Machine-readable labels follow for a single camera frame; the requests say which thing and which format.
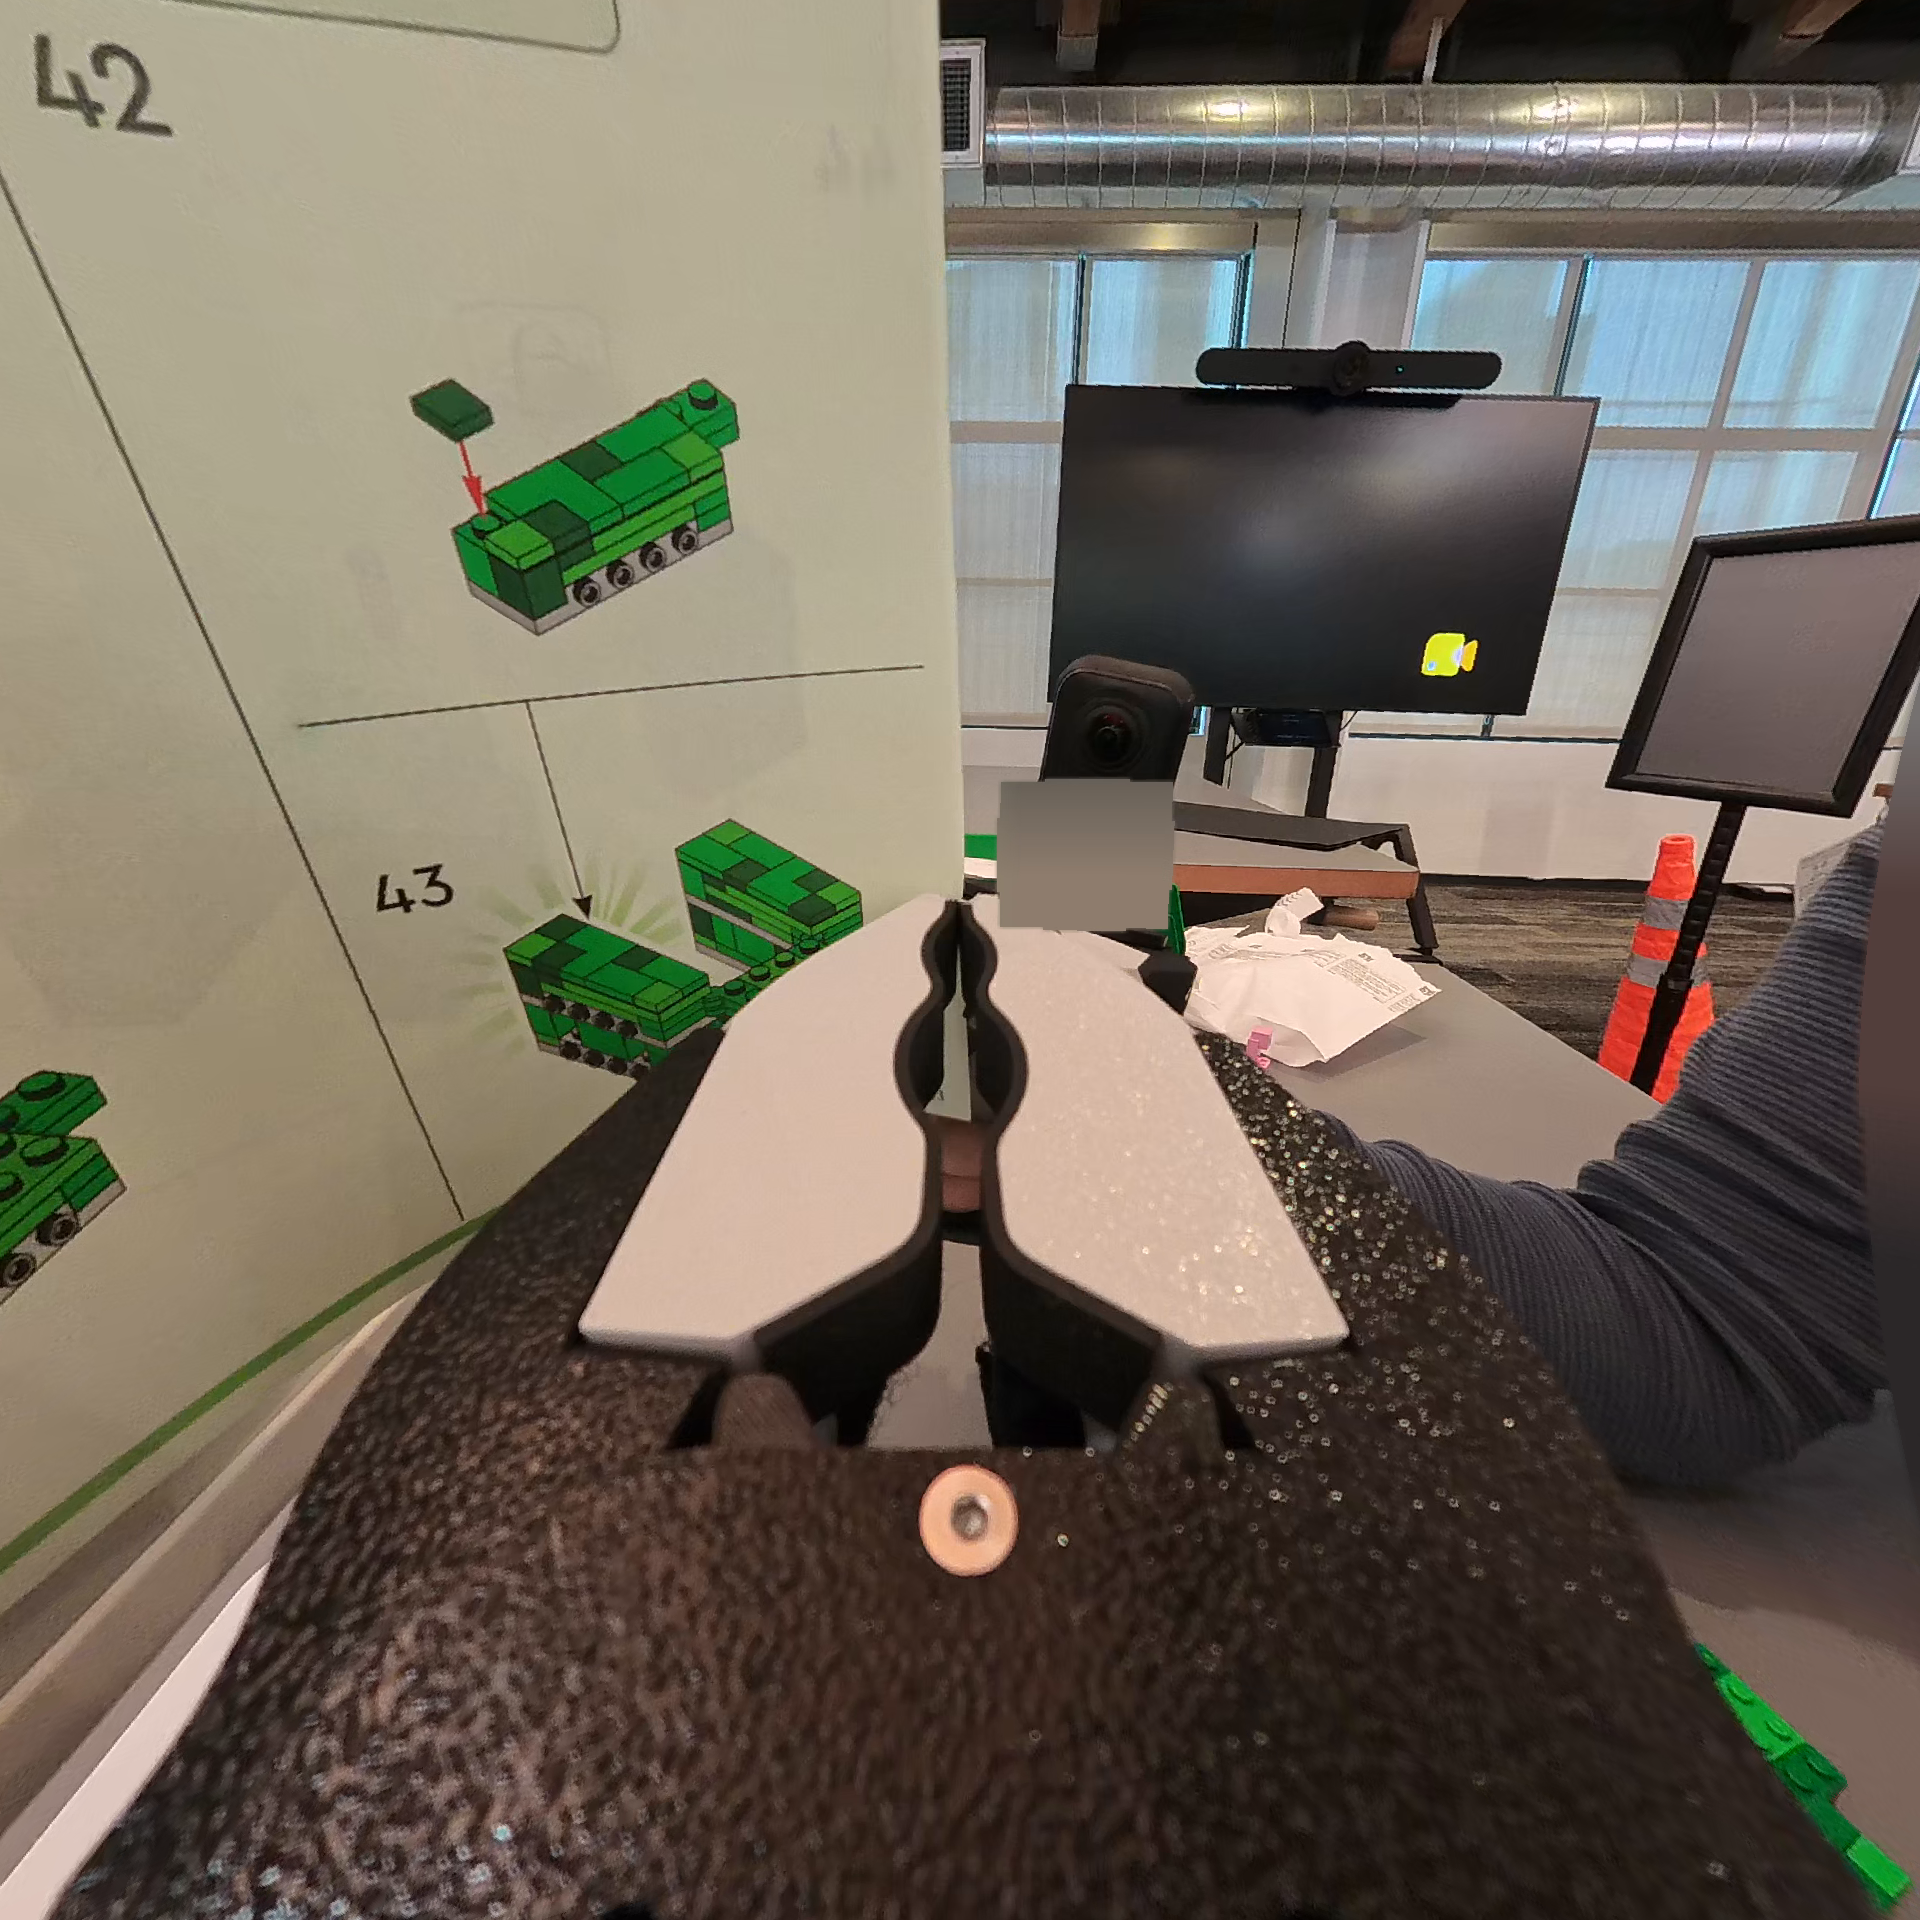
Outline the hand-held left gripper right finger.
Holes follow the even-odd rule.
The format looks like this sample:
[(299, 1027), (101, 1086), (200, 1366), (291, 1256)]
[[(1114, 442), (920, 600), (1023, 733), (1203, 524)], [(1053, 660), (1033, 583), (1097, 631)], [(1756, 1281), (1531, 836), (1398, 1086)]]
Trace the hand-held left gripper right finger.
[(1339, 1346), (1347, 1320), (1191, 1027), (1054, 929), (958, 910), (972, 1068), (989, 1111), (981, 1307), (1054, 1397)]

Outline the black monitor on pole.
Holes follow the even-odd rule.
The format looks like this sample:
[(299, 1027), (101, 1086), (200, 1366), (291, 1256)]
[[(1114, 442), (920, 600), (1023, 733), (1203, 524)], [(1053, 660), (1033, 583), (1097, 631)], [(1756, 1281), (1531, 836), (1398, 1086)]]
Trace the black monitor on pole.
[(1608, 786), (1713, 800), (1717, 824), (1630, 1082), (1655, 1091), (1754, 804), (1847, 819), (1914, 686), (1916, 517), (1700, 536)]

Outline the green brick build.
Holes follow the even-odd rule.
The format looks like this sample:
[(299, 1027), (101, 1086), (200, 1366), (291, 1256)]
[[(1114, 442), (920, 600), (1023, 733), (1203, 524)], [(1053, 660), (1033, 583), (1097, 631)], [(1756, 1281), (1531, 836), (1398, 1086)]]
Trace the green brick build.
[(1737, 1718), (1747, 1740), (1761, 1751), (1773, 1776), (1795, 1803), (1812, 1819), (1815, 1828), (1842, 1854), (1863, 1883), (1872, 1908), (1887, 1915), (1898, 1908), (1911, 1875), (1866, 1836), (1851, 1819), (1836, 1807), (1847, 1776), (1791, 1723), (1788, 1723), (1743, 1675), (1721, 1661), (1713, 1648), (1695, 1642), (1695, 1656), (1708, 1669), (1719, 1699)]

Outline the person's right forearm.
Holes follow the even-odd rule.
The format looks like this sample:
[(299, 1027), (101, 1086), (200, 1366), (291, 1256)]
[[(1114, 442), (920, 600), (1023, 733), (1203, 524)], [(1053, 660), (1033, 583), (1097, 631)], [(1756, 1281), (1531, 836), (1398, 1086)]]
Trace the person's right forearm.
[(1330, 1122), (1488, 1279), (1625, 1478), (1721, 1486), (1868, 1419), (1887, 1388), (1859, 1131), (1881, 832), (1851, 840), (1662, 1113), (1573, 1187)]

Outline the brown wooden board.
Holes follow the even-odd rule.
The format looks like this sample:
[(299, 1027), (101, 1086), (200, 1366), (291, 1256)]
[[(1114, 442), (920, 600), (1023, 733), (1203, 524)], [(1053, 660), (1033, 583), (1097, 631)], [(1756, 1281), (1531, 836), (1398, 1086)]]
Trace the brown wooden board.
[(1307, 888), (1321, 898), (1410, 898), (1422, 886), (1422, 876), (1416, 867), (1394, 860), (1373, 867), (1311, 867), (1299, 862), (1257, 867), (1246, 862), (1205, 864), (1177, 860), (1171, 867), (1171, 880), (1184, 897), (1246, 897), (1265, 901), (1281, 898), (1299, 888)]

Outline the grey desk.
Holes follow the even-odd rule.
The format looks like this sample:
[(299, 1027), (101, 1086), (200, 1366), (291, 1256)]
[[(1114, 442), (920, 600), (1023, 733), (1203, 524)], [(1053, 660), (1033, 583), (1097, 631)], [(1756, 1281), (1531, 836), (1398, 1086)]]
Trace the grey desk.
[[(1451, 978), (1416, 1013), (1285, 1086), (1366, 1142), (1567, 1187), (1639, 1095)], [(1725, 1493), (1639, 1493), (1677, 1608), (1847, 1776), (1842, 1811), (1914, 1871), (1914, 1493), (1887, 1394)]]

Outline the white crumpled paper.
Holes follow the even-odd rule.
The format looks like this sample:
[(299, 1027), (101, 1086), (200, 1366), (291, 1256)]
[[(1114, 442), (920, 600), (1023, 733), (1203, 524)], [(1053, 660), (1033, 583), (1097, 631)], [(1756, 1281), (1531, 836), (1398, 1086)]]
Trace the white crumpled paper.
[(1255, 929), (1187, 927), (1196, 962), (1187, 1025), (1235, 1045), (1268, 1025), (1268, 1062), (1306, 1068), (1343, 1056), (1437, 996), (1427, 978), (1384, 949), (1306, 929), (1321, 907), (1299, 888)]

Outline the silver ventilation duct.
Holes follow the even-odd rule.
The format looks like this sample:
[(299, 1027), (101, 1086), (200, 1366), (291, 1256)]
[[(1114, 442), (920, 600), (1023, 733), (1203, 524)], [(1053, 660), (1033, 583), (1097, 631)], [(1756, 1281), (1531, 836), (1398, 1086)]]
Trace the silver ventilation duct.
[(981, 158), (1001, 205), (1828, 205), (1914, 170), (1914, 88), (1009, 85)]

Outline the instruction booklet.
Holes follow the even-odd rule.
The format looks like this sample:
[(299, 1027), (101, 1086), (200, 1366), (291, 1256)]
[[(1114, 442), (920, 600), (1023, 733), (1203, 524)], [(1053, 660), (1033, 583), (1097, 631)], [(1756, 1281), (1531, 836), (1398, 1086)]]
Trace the instruction booklet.
[(4, 5), (4, 1605), (617, 1095), (505, 942), (955, 886), (936, 5)]

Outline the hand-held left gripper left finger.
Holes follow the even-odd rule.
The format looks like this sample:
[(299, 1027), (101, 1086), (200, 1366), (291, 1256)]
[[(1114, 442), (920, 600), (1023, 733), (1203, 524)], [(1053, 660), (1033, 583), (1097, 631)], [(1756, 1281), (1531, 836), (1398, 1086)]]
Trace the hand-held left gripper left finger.
[(920, 897), (736, 1013), (580, 1314), (596, 1346), (735, 1372), (895, 1372), (940, 1301), (958, 903)]

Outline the black monitor stand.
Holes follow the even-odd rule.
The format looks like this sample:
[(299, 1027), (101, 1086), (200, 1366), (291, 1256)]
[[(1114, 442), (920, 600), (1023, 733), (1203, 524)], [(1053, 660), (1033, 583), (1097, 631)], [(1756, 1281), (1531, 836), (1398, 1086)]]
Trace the black monitor stand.
[[(1257, 867), (1280, 867), (1299, 862), (1311, 867), (1330, 864), (1386, 864), (1401, 862), (1416, 867), (1412, 832), (1405, 824), (1352, 824), (1328, 815), (1330, 771), (1337, 748), (1323, 742), (1311, 756), (1307, 794), (1302, 814), (1285, 814), (1247, 793), (1226, 784), (1226, 748), (1235, 730), (1225, 713), (1208, 713), (1200, 737), (1187, 739), (1187, 756), (1171, 794), (1175, 862), (1226, 864), (1246, 862)], [(1210, 923), (1229, 914), (1250, 914), (1276, 903), (1246, 897), (1182, 897), (1187, 923)], [(1339, 911), (1352, 907), (1373, 910), (1381, 901), (1401, 901), (1412, 926), (1412, 949), (1416, 957), (1435, 962), (1437, 939), (1433, 911), (1427, 910), (1424, 884), (1410, 898), (1321, 898), (1328, 926), (1339, 926)]]

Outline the black video bar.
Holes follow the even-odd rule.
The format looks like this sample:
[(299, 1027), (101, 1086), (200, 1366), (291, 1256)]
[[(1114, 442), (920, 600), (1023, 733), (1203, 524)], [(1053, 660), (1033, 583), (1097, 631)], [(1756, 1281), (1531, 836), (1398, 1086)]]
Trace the black video bar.
[(1347, 399), (1388, 391), (1478, 393), (1491, 391), (1501, 371), (1501, 354), (1488, 348), (1373, 348), (1343, 342), (1333, 348), (1205, 348), (1194, 378), (1208, 389)]

